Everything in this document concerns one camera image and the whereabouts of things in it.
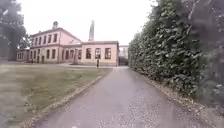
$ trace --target road edge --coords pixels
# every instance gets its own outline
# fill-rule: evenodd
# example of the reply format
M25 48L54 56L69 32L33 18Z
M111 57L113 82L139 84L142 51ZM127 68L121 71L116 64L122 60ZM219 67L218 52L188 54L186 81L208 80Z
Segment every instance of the road edge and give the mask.
M53 113L56 109L59 109L60 107L63 107L64 105L69 103L71 100L76 98L78 95L80 95L80 94L84 93L85 91L87 91L90 87L92 87L97 82L99 82L101 79L103 79L108 74L110 74L111 71L112 70L108 71L107 73L105 73L103 75L98 76L96 79L94 79L90 83L88 83L88 84L86 84L86 85L84 85L84 86L82 86L80 88L77 88L73 93L65 96L62 100L57 101L57 102L49 105L48 107L43 109L38 114L33 115L33 117L31 117L31 118L29 118L29 119L19 123L18 126L11 126L9 128L32 128L32 127L35 127L38 122L41 122L45 117L47 117L48 115Z
M207 123L212 128L222 128L223 126L223 119L219 116L214 115L209 109L192 99L183 98L177 92L173 91L169 87L163 86L156 81L150 80L144 75L139 74L138 72L133 71L129 68L132 73L134 73L138 78L144 80L148 85L153 86L159 92L161 92L164 96L166 96L169 100L177 103L183 109L187 110L188 112L194 113L200 120Z

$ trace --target green lawn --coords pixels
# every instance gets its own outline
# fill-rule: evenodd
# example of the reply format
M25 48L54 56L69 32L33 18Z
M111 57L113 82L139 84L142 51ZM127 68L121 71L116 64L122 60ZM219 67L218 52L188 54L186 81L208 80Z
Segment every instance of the green lawn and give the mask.
M0 124L23 121L108 71L56 65L0 65L0 110L2 118L6 118Z

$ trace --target paved path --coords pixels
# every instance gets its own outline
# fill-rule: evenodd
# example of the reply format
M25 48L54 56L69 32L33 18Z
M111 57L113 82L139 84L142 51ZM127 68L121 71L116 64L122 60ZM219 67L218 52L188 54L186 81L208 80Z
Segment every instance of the paved path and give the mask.
M127 68L115 68L37 128L209 128Z

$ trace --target sky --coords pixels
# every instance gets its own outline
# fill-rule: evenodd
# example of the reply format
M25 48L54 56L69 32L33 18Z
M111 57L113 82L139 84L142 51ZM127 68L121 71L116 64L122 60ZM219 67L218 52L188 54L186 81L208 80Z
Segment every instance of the sky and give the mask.
M150 0L18 0L29 34L51 29L54 21L87 41L91 20L95 39L128 44L147 21Z

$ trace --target tall hedge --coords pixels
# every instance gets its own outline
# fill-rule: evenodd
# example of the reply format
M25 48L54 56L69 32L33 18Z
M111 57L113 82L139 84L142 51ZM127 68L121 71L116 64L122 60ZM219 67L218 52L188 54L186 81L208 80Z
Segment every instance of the tall hedge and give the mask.
M161 0L129 46L129 66L150 79L169 82L195 97L203 68L200 41L177 0Z

